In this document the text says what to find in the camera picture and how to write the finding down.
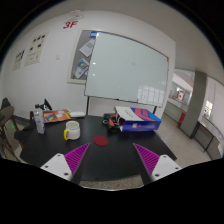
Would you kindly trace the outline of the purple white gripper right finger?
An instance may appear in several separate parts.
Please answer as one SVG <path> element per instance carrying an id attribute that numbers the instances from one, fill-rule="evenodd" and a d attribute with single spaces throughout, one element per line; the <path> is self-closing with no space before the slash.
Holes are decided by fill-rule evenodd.
<path id="1" fill-rule="evenodd" d="M 134 147 L 148 175 L 153 181 L 157 181 L 181 170 L 181 167 L 166 154 L 158 155 L 136 143 L 134 143 Z"/>

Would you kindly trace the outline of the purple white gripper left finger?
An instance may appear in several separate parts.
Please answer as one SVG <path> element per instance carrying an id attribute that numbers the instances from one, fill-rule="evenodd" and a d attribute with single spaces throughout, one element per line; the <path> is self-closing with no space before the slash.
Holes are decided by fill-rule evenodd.
<path id="1" fill-rule="evenodd" d="M 82 161 L 89 146 L 90 144 L 86 143 L 66 154 L 57 153 L 41 168 L 65 180 L 80 181 L 84 171 Z"/>

